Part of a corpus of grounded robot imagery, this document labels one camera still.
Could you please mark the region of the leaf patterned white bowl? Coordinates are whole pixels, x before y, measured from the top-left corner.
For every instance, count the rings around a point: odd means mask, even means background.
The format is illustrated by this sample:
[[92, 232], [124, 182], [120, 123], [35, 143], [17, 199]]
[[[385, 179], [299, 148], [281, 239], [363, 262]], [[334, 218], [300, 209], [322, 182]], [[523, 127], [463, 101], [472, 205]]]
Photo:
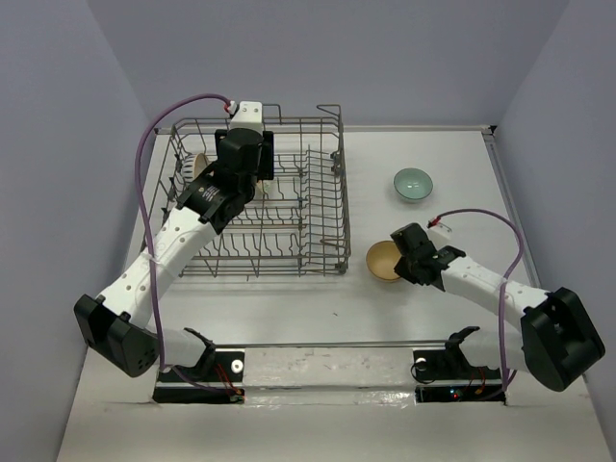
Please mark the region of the leaf patterned white bowl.
[[260, 197], [268, 198], [270, 196], [270, 190], [272, 187], [271, 180], [258, 180], [256, 183], [256, 190]]

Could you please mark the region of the tan orange bowl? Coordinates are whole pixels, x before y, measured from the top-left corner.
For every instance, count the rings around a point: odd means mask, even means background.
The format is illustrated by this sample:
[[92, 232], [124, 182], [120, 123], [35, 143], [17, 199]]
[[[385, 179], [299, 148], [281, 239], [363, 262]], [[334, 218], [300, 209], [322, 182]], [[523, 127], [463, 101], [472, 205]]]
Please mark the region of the tan orange bowl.
[[401, 255], [393, 241], [373, 244], [366, 254], [366, 265], [371, 275], [379, 281], [392, 283], [400, 280], [395, 272]]

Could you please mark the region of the yellow blue sun bowl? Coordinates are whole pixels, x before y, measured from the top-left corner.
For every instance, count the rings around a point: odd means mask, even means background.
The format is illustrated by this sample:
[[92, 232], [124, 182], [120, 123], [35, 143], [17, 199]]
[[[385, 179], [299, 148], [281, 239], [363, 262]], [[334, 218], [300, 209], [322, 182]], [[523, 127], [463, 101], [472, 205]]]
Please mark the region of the yellow blue sun bowl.
[[208, 157], [205, 153], [197, 153], [193, 160], [193, 177], [198, 177], [209, 165]]

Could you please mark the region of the white pink rimmed bowl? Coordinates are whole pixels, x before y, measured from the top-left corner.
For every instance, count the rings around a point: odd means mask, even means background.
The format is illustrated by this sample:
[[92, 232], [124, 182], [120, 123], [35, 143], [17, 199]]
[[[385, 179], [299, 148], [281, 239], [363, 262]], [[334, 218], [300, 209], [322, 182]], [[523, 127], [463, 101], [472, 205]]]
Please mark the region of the white pink rimmed bowl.
[[190, 153], [181, 161], [179, 172], [185, 182], [190, 183], [195, 179], [193, 177], [193, 160], [196, 154]]

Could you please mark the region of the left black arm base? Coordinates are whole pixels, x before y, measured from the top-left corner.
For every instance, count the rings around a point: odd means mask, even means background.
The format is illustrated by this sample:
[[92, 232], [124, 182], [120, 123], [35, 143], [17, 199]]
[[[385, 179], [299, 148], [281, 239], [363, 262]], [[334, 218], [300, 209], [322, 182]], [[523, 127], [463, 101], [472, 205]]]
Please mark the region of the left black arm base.
[[193, 366], [172, 364], [157, 372], [152, 399], [161, 404], [244, 404], [245, 350], [241, 348], [218, 349], [213, 341], [199, 332], [184, 328], [172, 331], [172, 359], [177, 359], [184, 346], [180, 340], [190, 340], [194, 351], [199, 341], [203, 351]]

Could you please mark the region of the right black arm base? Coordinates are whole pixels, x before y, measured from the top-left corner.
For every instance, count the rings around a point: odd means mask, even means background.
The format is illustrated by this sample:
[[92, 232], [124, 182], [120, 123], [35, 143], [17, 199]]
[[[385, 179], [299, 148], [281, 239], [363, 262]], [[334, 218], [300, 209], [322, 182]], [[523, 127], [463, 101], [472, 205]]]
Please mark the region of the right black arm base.
[[410, 374], [416, 382], [417, 403], [506, 403], [499, 370], [472, 366], [461, 350], [460, 346], [478, 330], [478, 326], [465, 327], [451, 334], [440, 349], [413, 352]]

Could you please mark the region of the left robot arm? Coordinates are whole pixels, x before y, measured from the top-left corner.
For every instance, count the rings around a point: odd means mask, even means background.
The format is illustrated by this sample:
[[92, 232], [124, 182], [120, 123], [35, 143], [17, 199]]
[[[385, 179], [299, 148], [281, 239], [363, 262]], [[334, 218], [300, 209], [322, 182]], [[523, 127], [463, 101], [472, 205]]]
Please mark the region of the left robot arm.
[[180, 194], [157, 235], [133, 264], [98, 296], [82, 295], [74, 313], [89, 348], [130, 377], [151, 366], [202, 381], [214, 366], [215, 344], [199, 332], [162, 326], [159, 301], [190, 260], [273, 177], [273, 133], [247, 128], [215, 133], [216, 159]]

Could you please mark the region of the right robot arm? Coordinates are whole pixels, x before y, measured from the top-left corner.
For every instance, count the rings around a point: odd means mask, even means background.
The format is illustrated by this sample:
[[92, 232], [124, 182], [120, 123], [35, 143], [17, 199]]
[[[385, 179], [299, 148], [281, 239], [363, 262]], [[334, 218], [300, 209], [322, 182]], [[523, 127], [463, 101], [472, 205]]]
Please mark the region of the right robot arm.
[[438, 247], [418, 224], [392, 233], [402, 279], [464, 298], [494, 314], [497, 329], [468, 326], [449, 336], [445, 370], [464, 377], [478, 367], [527, 372], [562, 392], [605, 355], [605, 346], [579, 296], [511, 281], [450, 245]]

